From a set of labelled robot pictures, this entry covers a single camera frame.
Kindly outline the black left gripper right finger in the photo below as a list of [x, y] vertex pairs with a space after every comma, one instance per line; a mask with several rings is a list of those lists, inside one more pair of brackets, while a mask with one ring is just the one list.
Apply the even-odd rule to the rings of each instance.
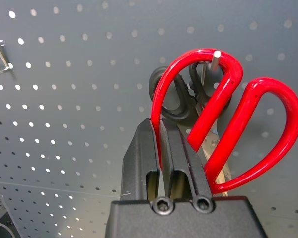
[[161, 120], [161, 164], [165, 195], [171, 199], [212, 198], [201, 159], [177, 124]]

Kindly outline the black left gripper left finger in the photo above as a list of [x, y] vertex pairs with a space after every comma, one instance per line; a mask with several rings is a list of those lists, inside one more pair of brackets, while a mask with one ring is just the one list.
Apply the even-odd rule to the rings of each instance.
[[151, 120], [146, 118], [137, 126], [123, 158], [121, 200], [155, 200], [159, 177], [156, 136]]

